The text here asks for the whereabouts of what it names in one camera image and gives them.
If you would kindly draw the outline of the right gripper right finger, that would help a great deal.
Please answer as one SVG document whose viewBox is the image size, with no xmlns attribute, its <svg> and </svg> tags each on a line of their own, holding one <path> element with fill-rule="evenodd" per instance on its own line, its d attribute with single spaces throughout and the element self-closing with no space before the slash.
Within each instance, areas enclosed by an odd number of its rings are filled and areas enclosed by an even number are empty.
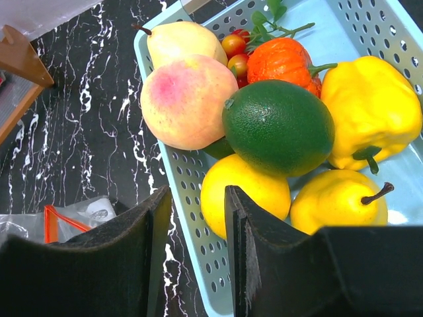
<svg viewBox="0 0 423 317">
<path fill-rule="evenodd" d="M 225 189 L 236 316 L 421 316 L 422 227 L 307 235 Z"/>
</svg>

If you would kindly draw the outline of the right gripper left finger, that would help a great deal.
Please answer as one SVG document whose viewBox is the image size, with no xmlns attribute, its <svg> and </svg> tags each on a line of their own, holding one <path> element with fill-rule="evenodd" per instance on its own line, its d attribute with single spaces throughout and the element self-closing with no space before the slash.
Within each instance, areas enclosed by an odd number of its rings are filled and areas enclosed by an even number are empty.
<svg viewBox="0 0 423 317">
<path fill-rule="evenodd" d="M 9 235 L 1 245 L 1 315 L 154 316 L 171 201 L 162 186 L 64 243 Z"/>
</svg>

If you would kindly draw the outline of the yellow fake lemon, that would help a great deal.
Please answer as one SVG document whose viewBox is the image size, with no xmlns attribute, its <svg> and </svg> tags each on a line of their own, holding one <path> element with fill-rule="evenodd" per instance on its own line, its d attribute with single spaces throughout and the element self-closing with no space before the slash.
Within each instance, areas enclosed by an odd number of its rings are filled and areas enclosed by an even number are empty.
<svg viewBox="0 0 423 317">
<path fill-rule="evenodd" d="M 225 227 L 225 188 L 240 187 L 259 207 L 284 220 L 290 209 L 288 182 L 279 176 L 269 176 L 250 167 L 239 155 L 217 161 L 206 173 L 200 192 L 200 208 L 211 230 L 227 238 Z"/>
</svg>

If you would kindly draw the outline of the clear zip bag with fruit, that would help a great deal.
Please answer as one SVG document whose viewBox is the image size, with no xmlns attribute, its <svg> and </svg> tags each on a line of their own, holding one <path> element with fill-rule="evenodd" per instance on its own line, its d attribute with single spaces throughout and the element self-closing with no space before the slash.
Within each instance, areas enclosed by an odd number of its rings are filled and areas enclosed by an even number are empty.
<svg viewBox="0 0 423 317">
<path fill-rule="evenodd" d="M 46 205 L 42 212 L 34 214 L 4 214 L 1 216 L 1 242 L 11 235 L 38 243 L 66 242 L 115 216 L 105 195 L 66 207 Z"/>
</svg>

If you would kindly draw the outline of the yellow fake pear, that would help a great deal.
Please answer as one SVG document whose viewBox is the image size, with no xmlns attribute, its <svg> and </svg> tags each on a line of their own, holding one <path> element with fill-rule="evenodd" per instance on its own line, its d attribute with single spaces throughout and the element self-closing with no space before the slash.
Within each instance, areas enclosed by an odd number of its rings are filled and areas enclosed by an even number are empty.
<svg viewBox="0 0 423 317">
<path fill-rule="evenodd" d="M 327 170 L 316 175 L 299 191 L 291 210 L 291 225 L 307 234 L 327 226 L 385 226 L 388 208 L 385 195 L 395 189 L 382 188 L 353 170 Z"/>
</svg>

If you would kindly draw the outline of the fake green fruit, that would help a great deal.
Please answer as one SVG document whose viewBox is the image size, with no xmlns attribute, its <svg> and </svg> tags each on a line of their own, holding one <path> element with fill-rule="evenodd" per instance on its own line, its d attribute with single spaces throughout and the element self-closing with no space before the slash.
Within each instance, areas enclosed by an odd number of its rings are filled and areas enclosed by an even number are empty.
<svg viewBox="0 0 423 317">
<path fill-rule="evenodd" d="M 332 152 L 333 118 L 321 99 L 281 80 L 249 84 L 225 101 L 225 138 L 252 167 L 280 176 L 302 176 Z"/>
</svg>

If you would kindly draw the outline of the fake pink peach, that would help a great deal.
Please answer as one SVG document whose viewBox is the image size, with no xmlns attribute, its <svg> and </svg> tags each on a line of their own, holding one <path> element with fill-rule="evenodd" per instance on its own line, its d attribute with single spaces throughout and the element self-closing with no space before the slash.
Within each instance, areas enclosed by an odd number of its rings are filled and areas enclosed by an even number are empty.
<svg viewBox="0 0 423 317">
<path fill-rule="evenodd" d="M 217 60 L 199 54 L 178 57 L 144 81 L 142 116 L 164 144 L 203 149 L 225 135 L 222 110 L 237 90 L 234 74 Z"/>
</svg>

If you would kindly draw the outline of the yellow fake bell pepper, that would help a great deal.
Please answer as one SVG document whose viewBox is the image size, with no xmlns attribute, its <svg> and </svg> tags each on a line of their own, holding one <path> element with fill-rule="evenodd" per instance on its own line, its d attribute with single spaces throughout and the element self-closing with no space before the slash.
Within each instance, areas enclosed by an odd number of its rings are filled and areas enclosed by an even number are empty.
<svg viewBox="0 0 423 317">
<path fill-rule="evenodd" d="M 401 152 L 422 129 L 422 111 L 413 87 L 378 57 L 360 57 L 328 70 L 321 100 L 336 130 L 328 160 L 339 169 L 368 167 L 376 174 L 378 162 Z"/>
</svg>

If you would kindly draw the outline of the red fake pepper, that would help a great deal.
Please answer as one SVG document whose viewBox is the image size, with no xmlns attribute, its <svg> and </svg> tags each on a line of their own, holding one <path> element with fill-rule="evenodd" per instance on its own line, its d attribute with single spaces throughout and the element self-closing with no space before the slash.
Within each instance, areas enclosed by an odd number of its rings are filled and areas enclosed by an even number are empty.
<svg viewBox="0 0 423 317">
<path fill-rule="evenodd" d="M 275 38 L 295 40 L 298 33 L 315 25 L 310 22 L 294 29 L 284 28 L 277 25 L 277 22 L 286 14 L 288 8 L 281 1 L 267 1 L 266 6 L 270 10 L 270 18 L 266 18 L 260 11 L 255 11 L 251 16 L 254 24 L 252 30 L 236 29 L 221 41 L 228 58 L 227 68 L 235 74 L 239 88 L 250 84 L 247 81 L 247 61 L 259 45 Z"/>
</svg>

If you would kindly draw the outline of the fake peach apple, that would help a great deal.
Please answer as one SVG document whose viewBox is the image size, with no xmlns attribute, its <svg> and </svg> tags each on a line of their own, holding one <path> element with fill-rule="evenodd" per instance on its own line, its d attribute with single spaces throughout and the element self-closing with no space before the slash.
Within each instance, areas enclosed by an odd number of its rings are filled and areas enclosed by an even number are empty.
<svg viewBox="0 0 423 317">
<path fill-rule="evenodd" d="M 205 55 L 227 65 L 227 54 L 217 36 L 196 22 L 177 21 L 152 29 L 133 23 L 132 27 L 147 34 L 147 49 L 154 69 L 189 54 Z"/>
</svg>

